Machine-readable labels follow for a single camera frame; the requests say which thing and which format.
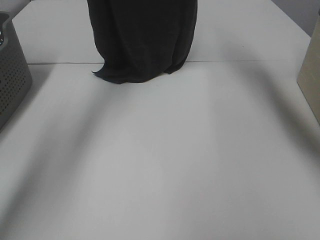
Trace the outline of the dark navy towel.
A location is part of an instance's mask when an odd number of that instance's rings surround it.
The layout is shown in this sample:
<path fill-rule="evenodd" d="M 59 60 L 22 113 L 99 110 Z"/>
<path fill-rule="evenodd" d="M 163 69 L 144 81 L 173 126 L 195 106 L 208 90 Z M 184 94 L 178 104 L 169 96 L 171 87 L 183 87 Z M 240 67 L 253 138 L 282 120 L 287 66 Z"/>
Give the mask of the dark navy towel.
<path fill-rule="evenodd" d="M 104 63 L 94 75 L 115 84 L 172 74 L 190 53 L 196 0 L 89 0 L 94 43 Z"/>

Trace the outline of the beige box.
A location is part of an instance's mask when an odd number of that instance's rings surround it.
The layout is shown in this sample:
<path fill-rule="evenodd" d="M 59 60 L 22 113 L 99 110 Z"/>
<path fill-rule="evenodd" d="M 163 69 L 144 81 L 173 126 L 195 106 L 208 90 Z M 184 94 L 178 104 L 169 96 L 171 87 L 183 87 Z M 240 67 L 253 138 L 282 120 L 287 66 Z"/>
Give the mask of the beige box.
<path fill-rule="evenodd" d="M 297 77 L 303 93 L 318 124 L 320 123 L 320 12 Z"/>

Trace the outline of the grey perforated plastic basket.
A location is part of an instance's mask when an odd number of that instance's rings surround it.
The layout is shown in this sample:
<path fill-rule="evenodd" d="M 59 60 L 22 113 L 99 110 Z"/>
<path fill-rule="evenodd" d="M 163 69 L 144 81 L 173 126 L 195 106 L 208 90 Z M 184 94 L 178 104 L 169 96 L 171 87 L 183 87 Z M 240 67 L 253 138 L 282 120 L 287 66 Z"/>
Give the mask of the grey perforated plastic basket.
<path fill-rule="evenodd" d="M 0 13 L 0 128 L 20 106 L 33 84 L 9 12 Z"/>

